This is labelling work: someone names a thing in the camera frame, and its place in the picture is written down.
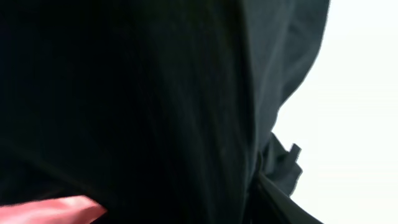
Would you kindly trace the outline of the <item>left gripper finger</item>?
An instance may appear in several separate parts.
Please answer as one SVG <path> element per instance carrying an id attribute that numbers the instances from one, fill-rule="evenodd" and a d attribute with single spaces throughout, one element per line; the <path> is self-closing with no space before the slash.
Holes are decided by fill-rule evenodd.
<path id="1" fill-rule="evenodd" d="M 252 189 L 248 223 L 322 224 L 281 192 L 264 174 L 258 174 Z"/>

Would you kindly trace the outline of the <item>pink shirt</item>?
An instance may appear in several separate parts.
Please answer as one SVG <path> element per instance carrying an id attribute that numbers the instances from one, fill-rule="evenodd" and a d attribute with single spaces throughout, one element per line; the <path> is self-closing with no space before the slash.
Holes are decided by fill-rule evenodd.
<path id="1" fill-rule="evenodd" d="M 86 196 L 62 197 L 1 207 L 1 224 L 90 224 L 106 209 Z"/>

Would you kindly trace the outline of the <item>black garment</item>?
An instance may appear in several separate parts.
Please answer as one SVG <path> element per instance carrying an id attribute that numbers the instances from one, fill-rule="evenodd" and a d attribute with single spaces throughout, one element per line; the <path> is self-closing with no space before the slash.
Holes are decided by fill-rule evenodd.
<path id="1" fill-rule="evenodd" d="M 84 195 L 107 223 L 248 223 L 320 50 L 322 0 L 1 1 L 1 205 Z"/>

